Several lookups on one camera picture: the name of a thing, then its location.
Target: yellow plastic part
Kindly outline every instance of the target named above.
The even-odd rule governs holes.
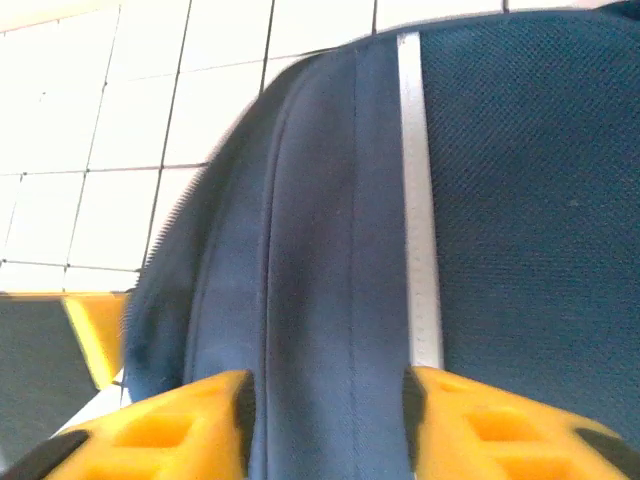
[[[72,427],[89,440],[46,480],[244,479],[234,404],[248,378],[221,373]]]
[[[573,431],[617,434],[578,415],[432,368],[419,427],[419,480],[628,480]]]
[[[122,368],[122,314],[127,295],[70,294],[60,300],[99,389],[111,384]]]

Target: stitched seam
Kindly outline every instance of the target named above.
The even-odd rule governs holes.
[[[269,457],[268,457],[268,425],[267,425],[267,411],[268,411],[268,405],[269,405],[269,397],[268,397],[268,388],[267,388],[267,362],[268,362],[268,356],[267,356],[267,345],[269,344],[269,328],[268,328],[268,324],[269,324],[269,319],[268,319],[268,303],[269,303],[269,262],[271,259],[271,227],[272,227],[272,221],[273,221],[273,198],[274,198],[274,194],[275,194],[275,180],[276,180],[276,176],[277,176],[277,170],[278,170],[278,159],[280,157],[280,150],[282,148],[282,138],[284,137],[284,132],[286,131],[287,127],[288,127],[288,123],[289,123],[289,117],[291,114],[291,111],[293,110],[293,107],[298,99],[298,96],[300,95],[300,92],[302,91],[302,89],[305,87],[305,85],[308,82],[309,78],[312,78],[312,76],[316,75],[316,72],[318,70],[320,70],[320,68],[318,67],[318,63],[321,62],[317,62],[314,63],[312,66],[308,67],[309,71],[307,72],[302,72],[300,74],[300,76],[294,81],[294,87],[291,90],[290,93],[290,97],[284,101],[283,106],[282,106],[282,111],[280,113],[281,118],[278,120],[278,124],[276,125],[276,128],[274,128],[274,139],[273,139],[273,145],[275,145],[275,151],[271,154],[269,154],[269,157],[267,158],[267,162],[268,162],[268,167],[267,167],[267,173],[268,175],[266,176],[265,182],[267,182],[267,184],[265,185],[265,218],[264,218],[264,226],[265,226],[265,230],[264,230],[264,237],[263,237],[263,245],[261,248],[261,257],[264,261],[263,264],[263,272],[262,272],[262,302],[261,302],[261,307],[262,307],[262,332],[258,332],[259,335],[259,339],[258,342],[259,344],[261,344],[261,349],[262,349],[262,371],[260,372],[260,375],[262,376],[262,383],[263,383],[263,388],[264,388],[264,420],[262,421],[263,423],[263,428],[264,428],[264,467],[265,467],[265,471],[264,471],[264,478],[268,479],[269,476]]]

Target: silver metal strip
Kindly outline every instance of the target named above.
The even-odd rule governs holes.
[[[442,368],[433,193],[420,34],[398,35],[411,364]]]

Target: white ceiling tile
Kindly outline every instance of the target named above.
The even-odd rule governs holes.
[[[576,8],[598,8],[612,2],[610,0],[575,0],[572,3]]]
[[[4,258],[4,247],[9,233],[13,209],[18,200],[20,175],[0,176],[0,259]]]
[[[20,185],[5,258],[64,264],[81,187],[81,173],[26,175]]]
[[[205,161],[257,97],[261,76],[262,62],[180,74],[165,165]]]
[[[376,28],[378,31],[389,30],[410,23],[461,15],[495,13],[501,10],[501,0],[449,0],[447,2],[378,0]]]
[[[69,263],[140,268],[157,181],[157,171],[87,174]]]
[[[63,276],[63,267],[3,263],[0,292],[59,292]]]
[[[174,77],[107,85],[90,168],[160,166]]]
[[[47,22],[7,32],[0,86],[46,90],[57,68],[58,22]]]
[[[55,83],[102,88],[117,22],[118,7],[60,20]]]
[[[568,8],[577,2],[571,0],[509,0],[509,10],[512,12],[524,10],[547,10],[551,8]]]
[[[0,89],[0,173],[21,173],[38,155],[34,119],[40,115],[42,93]]]
[[[68,292],[126,292],[135,287],[137,280],[135,272],[70,267],[64,288]]]
[[[178,71],[189,0],[137,0],[122,5],[108,81]]]
[[[181,71],[261,60],[271,0],[192,0]]]
[[[335,47],[371,34],[373,0],[277,0],[269,57]]]
[[[84,170],[89,161],[101,89],[54,89],[41,96],[30,135],[37,138],[27,172]]]

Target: black rubber tip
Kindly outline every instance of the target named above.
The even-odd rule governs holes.
[[[256,389],[253,375],[249,373],[235,399],[235,421],[241,432],[242,465],[245,476],[249,475],[249,459],[256,423]]]
[[[426,391],[416,378],[413,370],[407,368],[402,380],[402,410],[404,414],[404,432],[409,449],[409,463],[411,471],[415,472],[418,465],[420,443],[418,433],[420,424],[424,422],[426,412]]]
[[[629,480],[640,480],[640,453],[624,440],[589,428],[578,428],[575,432]]]
[[[42,480],[88,438],[89,432],[85,430],[52,437],[0,475],[0,480]]]

